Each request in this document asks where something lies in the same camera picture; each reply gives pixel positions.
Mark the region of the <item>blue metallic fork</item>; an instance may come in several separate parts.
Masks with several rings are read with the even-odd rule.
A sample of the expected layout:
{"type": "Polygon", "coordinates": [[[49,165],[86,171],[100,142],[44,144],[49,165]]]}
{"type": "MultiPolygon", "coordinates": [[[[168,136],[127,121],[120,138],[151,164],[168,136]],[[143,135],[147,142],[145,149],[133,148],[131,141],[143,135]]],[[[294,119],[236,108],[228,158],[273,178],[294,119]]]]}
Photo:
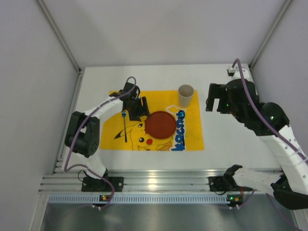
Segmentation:
{"type": "Polygon", "coordinates": [[[123,111],[121,112],[121,115],[122,115],[122,117],[123,117],[123,123],[124,123],[125,143],[127,143],[128,140],[127,140],[127,131],[126,131],[126,111],[123,110],[123,111]]]}

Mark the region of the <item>red-orange plate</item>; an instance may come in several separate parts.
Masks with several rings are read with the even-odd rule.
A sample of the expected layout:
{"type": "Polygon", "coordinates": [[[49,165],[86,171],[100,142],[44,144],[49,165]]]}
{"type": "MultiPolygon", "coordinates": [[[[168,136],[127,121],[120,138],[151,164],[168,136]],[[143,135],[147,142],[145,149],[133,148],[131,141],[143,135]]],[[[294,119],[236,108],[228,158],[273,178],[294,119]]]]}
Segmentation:
{"type": "Polygon", "coordinates": [[[156,139],[171,137],[177,128],[173,115],[166,111],[156,111],[145,120],[145,132],[156,139]]]}

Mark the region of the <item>beige paper cup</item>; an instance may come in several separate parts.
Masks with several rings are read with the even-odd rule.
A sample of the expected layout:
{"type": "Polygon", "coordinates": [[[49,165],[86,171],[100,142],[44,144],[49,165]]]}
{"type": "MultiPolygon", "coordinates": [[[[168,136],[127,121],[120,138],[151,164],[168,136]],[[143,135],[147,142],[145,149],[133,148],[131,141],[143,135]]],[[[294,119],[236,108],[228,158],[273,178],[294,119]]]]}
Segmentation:
{"type": "Polygon", "coordinates": [[[178,88],[179,104],[182,108],[186,108],[190,105],[194,95],[194,88],[191,85],[181,85],[178,88]]]}

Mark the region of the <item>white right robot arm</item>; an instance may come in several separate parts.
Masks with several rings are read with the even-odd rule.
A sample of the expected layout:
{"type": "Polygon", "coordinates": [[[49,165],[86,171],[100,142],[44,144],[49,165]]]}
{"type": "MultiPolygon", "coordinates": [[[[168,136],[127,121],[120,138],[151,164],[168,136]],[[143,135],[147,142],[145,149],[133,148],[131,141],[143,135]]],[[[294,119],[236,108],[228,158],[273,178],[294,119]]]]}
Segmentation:
{"type": "Polygon", "coordinates": [[[210,177],[212,192],[231,192],[249,188],[267,193],[290,210],[308,207],[308,157],[298,144],[290,120],[276,103],[260,100],[255,84],[238,67],[227,70],[231,80],[226,84],[211,83],[206,100],[207,112],[230,114],[253,131],[279,163],[281,173],[268,174],[241,165],[229,167],[222,176],[210,177]]]}

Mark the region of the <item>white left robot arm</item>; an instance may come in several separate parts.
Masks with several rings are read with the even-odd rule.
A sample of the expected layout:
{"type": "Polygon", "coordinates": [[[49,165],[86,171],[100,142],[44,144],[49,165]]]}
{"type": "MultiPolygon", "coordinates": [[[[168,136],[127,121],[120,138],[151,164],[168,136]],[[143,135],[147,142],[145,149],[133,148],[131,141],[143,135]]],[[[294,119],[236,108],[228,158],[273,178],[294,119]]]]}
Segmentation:
{"type": "Polygon", "coordinates": [[[97,106],[72,113],[67,128],[64,144],[69,148],[64,171],[81,167],[93,179],[107,181],[104,177],[107,168],[96,154],[100,144],[101,121],[108,120],[118,113],[128,113],[130,121],[140,121],[149,116],[146,97],[140,96],[136,83],[126,82],[123,89],[111,93],[97,106]]]}

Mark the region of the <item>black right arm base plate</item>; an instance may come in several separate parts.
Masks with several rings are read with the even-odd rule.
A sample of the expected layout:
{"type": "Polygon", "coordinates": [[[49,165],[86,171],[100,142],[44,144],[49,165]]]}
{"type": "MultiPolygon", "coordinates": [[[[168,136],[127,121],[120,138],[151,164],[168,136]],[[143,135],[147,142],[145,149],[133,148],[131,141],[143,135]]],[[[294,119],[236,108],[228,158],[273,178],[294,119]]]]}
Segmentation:
{"type": "Polygon", "coordinates": [[[224,193],[224,192],[239,192],[244,190],[250,192],[253,189],[249,187],[239,186],[233,179],[228,179],[224,176],[214,176],[208,178],[208,184],[211,192],[224,193]]]}

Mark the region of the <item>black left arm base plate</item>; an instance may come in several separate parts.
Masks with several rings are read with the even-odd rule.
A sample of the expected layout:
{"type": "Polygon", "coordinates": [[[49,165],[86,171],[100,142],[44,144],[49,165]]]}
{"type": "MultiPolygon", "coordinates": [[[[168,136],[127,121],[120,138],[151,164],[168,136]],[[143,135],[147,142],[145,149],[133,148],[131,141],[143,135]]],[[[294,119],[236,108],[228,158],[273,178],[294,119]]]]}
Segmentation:
{"type": "MultiPolygon", "coordinates": [[[[122,192],[124,186],[124,178],[123,177],[109,177],[107,179],[114,187],[115,192],[122,192]]],[[[111,192],[111,186],[101,180],[101,179],[94,179],[89,176],[83,178],[82,181],[82,192],[111,192]]]]}

